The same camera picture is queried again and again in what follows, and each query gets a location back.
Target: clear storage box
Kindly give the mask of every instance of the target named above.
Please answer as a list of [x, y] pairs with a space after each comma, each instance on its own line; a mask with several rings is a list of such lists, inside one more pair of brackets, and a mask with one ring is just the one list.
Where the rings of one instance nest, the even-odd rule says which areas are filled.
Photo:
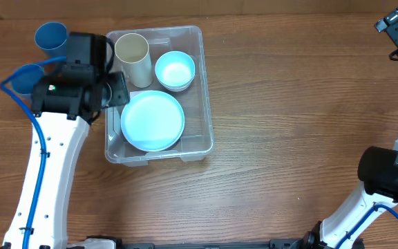
[[[208, 95], [207, 71], [205, 69], [202, 32], [196, 26], [147, 28], [141, 30], [119, 30], [107, 34], [113, 42], [122, 35], [137, 33], [149, 42], [150, 57], [153, 66], [153, 83], [140, 89], [132, 83], [126, 86], [130, 92], [158, 90], [172, 95], [182, 106], [185, 114], [185, 128], [179, 141], [164, 151], [145, 152], [136, 149], [127, 142], [121, 131], [121, 114], [124, 107], [106, 110], [105, 157], [111, 163], [127, 166], [148, 165], [149, 160], [160, 158], [181, 158], [184, 162], [202, 160], [214, 148], [213, 127]], [[166, 90], [154, 73], [154, 66], [159, 57], [166, 52], [178, 50], [190, 55], [195, 63], [196, 74], [191, 85], [181, 92]], [[121, 71], [115, 58], [112, 71]]]

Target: white bowl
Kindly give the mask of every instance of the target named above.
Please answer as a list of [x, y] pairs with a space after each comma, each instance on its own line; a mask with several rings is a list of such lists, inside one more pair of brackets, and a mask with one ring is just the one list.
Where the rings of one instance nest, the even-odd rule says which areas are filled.
[[162, 151], [174, 145], [184, 131], [184, 111], [168, 93], [145, 91], [124, 107], [121, 130], [142, 151]]
[[183, 91], [193, 81], [196, 68], [193, 59], [186, 53], [171, 51], [163, 54], [155, 65], [159, 82], [170, 91]]

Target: gray plastic container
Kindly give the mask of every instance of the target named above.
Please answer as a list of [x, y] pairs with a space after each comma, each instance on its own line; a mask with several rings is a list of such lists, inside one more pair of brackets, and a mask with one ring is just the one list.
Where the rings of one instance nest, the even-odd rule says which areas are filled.
[[[211, 124], [202, 32], [196, 26], [183, 26], [112, 31], [107, 34], [107, 37], [116, 42], [122, 35], [128, 33], [137, 33], [147, 39], [153, 66], [153, 82], [150, 86], [139, 89], [132, 83], [127, 82], [128, 90], [130, 92], [158, 90], [169, 93], [178, 100], [184, 109], [185, 128], [179, 141], [172, 147], [157, 152], [141, 151], [127, 142], [121, 131], [120, 120], [124, 107], [108, 108], [105, 125], [105, 157], [111, 163], [121, 163], [126, 166], [148, 165], [149, 160], [161, 158], [178, 157], [184, 162], [204, 159], [206, 155], [213, 151], [214, 135]], [[196, 66], [196, 75], [189, 88], [177, 93], [166, 90], [158, 82], [154, 73], [154, 66], [159, 57], [173, 50], [190, 55]], [[121, 71], [121, 65], [117, 58], [115, 58], [112, 71]]]

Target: wooden surface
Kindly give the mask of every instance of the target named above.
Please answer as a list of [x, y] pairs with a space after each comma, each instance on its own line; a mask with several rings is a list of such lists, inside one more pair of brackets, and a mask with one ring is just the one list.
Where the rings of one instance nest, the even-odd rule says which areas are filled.
[[0, 0], [0, 18], [388, 13], [397, 7], [398, 0]]
[[[79, 156], [68, 210], [70, 241], [199, 243], [301, 237], [357, 184], [370, 145], [398, 137], [395, 47], [382, 15], [272, 15], [62, 20], [71, 30], [195, 24], [202, 29], [216, 146], [204, 161], [125, 167], [104, 157], [104, 119]], [[0, 81], [44, 59], [33, 35], [44, 21], [0, 21]], [[0, 91], [0, 243], [18, 204], [31, 126]], [[384, 214], [367, 248], [398, 248]]]

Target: beige cup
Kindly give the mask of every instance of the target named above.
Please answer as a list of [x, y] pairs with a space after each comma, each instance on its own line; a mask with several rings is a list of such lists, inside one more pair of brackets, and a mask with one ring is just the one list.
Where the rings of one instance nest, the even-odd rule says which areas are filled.
[[140, 88], [151, 84], [149, 43], [143, 36], [135, 33], [122, 35], [115, 44], [115, 54], [131, 83]]

